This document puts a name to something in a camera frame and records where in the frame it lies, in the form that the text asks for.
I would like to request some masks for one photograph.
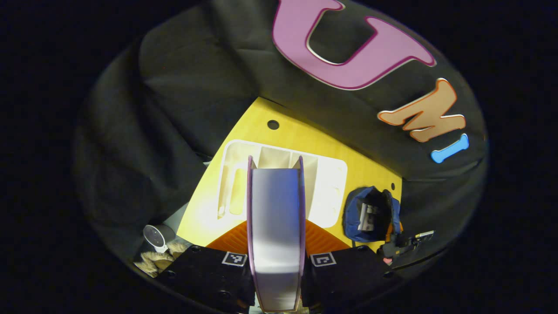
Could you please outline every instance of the orange fabric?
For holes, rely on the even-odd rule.
[[[207,245],[210,249],[248,254],[247,223],[232,228]],[[306,254],[318,254],[348,249],[350,246],[337,239],[315,223],[306,220]]]
[[[401,221],[399,222],[399,227],[401,228],[401,232],[403,232],[403,224],[401,224]],[[389,242],[390,240],[390,234],[393,232],[393,224],[390,223],[389,226],[387,227],[387,234],[386,234],[386,242]]]
[[[248,254],[248,234],[246,232],[246,227],[247,223],[244,221],[213,240],[213,242],[207,245],[207,248],[238,254]]]
[[[315,223],[306,220],[306,255],[350,249],[345,242]]]

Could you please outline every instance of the hole in board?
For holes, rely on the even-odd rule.
[[[267,127],[269,127],[271,130],[279,129],[279,122],[275,120],[269,120],[267,121]]]

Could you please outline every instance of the stuffed animal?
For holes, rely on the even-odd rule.
[[[134,265],[152,278],[157,277],[157,275],[169,267],[169,265],[172,264],[172,262],[187,249],[185,244],[177,241],[170,242],[167,246],[169,249],[163,253],[151,251],[143,252],[141,254],[143,261],[134,262]]]

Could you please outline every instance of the purple edge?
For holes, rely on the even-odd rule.
[[[250,155],[248,156],[248,179],[246,188],[246,233],[248,238],[248,261],[250,262],[250,272],[252,273],[252,279],[254,280],[256,295],[258,296],[258,300],[260,300],[258,280],[256,279],[256,269],[254,268],[254,252],[252,250],[252,164],[253,158]]]
[[[279,46],[278,46],[277,43],[275,42],[275,36],[274,36],[274,33],[275,33],[275,22],[277,21],[277,14],[279,13],[279,8],[280,8],[280,7],[281,7],[281,1],[279,1],[279,5],[277,6],[277,11],[275,11],[275,17],[274,17],[274,19],[273,19],[273,26],[272,26],[272,28],[271,28],[271,39],[273,40],[273,44],[275,45],[275,48],[276,48],[277,50],[279,50],[279,52],[281,52],[281,54],[282,54],[283,56],[287,57],[287,55],[283,52],[283,50],[281,50],[281,49],[279,48]],[[318,17],[316,18],[316,20],[315,20],[314,23],[312,24],[312,29],[314,29],[314,28],[316,27],[316,24],[320,21],[320,19],[321,19],[322,15],[323,15],[323,12],[324,12],[324,11],[340,11],[340,10],[342,10],[342,9],[343,9],[343,7],[339,8],[339,9],[328,9],[328,8],[322,9],[322,10],[320,11],[320,14],[318,15]],[[435,59],[434,56],[430,53],[430,51],[428,51],[427,48],[425,48],[418,40],[414,39],[411,35],[409,35],[409,34],[407,34],[406,32],[400,30],[398,27],[392,25],[391,23],[388,23],[388,22],[382,20],[381,18],[377,18],[377,17],[373,17],[373,16],[367,16],[367,17],[365,17],[364,19],[367,20],[367,19],[369,19],[369,18],[375,18],[376,20],[380,20],[380,21],[382,21],[382,22],[384,22],[384,23],[386,23],[386,24],[389,24],[389,25],[395,27],[398,31],[400,31],[400,32],[402,32],[403,34],[407,35],[410,39],[414,40],[417,44],[419,44],[421,47],[423,47],[424,50],[426,50],[426,52],[432,57],[432,62],[431,62],[431,63],[425,63],[425,62],[423,62],[423,61],[421,61],[421,60],[418,60],[417,58],[414,58],[414,57],[412,57],[412,56],[408,56],[408,57],[406,57],[405,59],[403,59],[403,60],[399,61],[398,63],[394,64],[393,66],[389,67],[389,68],[386,69],[385,71],[381,72],[380,74],[376,75],[374,78],[372,78],[372,79],[369,80],[368,82],[366,82],[366,83],[364,83],[364,84],[362,84],[362,85],[356,86],[356,87],[351,87],[351,88],[347,88],[347,87],[343,87],[343,86],[339,86],[339,85],[330,83],[330,82],[328,82],[328,81],[326,81],[326,80],[322,80],[322,79],[320,79],[320,78],[318,78],[318,77],[315,77],[315,76],[313,76],[313,75],[312,75],[312,77],[314,77],[314,78],[316,78],[317,80],[319,80],[319,81],[321,81],[321,82],[324,82],[324,83],[326,83],[326,84],[328,84],[328,85],[331,85],[331,86],[333,86],[333,87],[337,87],[337,88],[340,88],[340,89],[347,89],[347,90],[351,91],[351,90],[361,89],[361,88],[364,88],[364,87],[366,87],[366,86],[369,86],[369,85],[374,84],[374,83],[375,83],[377,80],[379,80],[380,78],[384,77],[385,75],[387,75],[387,74],[389,74],[390,72],[396,70],[397,68],[399,68],[400,66],[402,66],[403,64],[405,64],[405,63],[407,63],[407,62],[409,62],[409,61],[411,61],[411,60],[417,60],[417,61],[419,61],[420,63],[423,63],[423,64],[425,64],[425,65],[427,65],[427,66],[434,66],[434,65],[436,65],[436,59]],[[320,60],[319,58],[317,58],[317,59],[320,60],[321,62],[325,63],[325,64],[333,65],[333,66],[341,66],[341,65],[344,65],[344,64],[346,64],[346,63],[349,63],[351,60],[353,60],[353,58],[354,58],[354,57],[355,57],[355,56],[356,56],[356,55],[357,55],[357,54],[358,54],[371,40],[374,39],[374,37],[375,37],[376,34],[378,33],[378,31],[377,31],[372,25],[370,25],[370,27],[371,27],[372,30],[374,31],[374,34],[373,34],[362,46],[360,46],[360,48],[357,49],[356,52],[355,52],[347,61],[345,61],[345,62],[343,62],[343,63],[340,63],[340,64],[335,64],[335,65],[334,65],[334,64],[329,64],[329,63],[327,63],[327,62],[324,62],[323,60]],[[308,36],[310,36],[310,33],[308,33],[308,34],[306,35],[306,38],[305,38],[306,42],[308,42]],[[287,58],[287,59],[288,59],[290,62],[292,62],[295,66],[297,66],[299,69],[302,69],[304,72],[308,73],[303,67],[300,66],[300,64],[294,62],[293,60],[291,60],[291,59],[289,59],[289,58]]]
[[[296,310],[299,307],[299,295],[301,293],[302,274],[304,272],[304,261],[306,255],[306,197],[304,192],[304,165],[302,156],[299,156],[300,172],[299,172],[299,213],[300,213],[300,263],[299,263],[299,283],[296,290]]]

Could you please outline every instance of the white plastic tray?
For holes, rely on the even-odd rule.
[[[322,228],[332,227],[337,222],[347,180],[347,164],[344,161],[242,140],[228,142],[223,154],[215,213],[217,219],[229,215],[246,219],[249,155],[252,155],[258,168],[292,168],[302,156],[306,218]]]

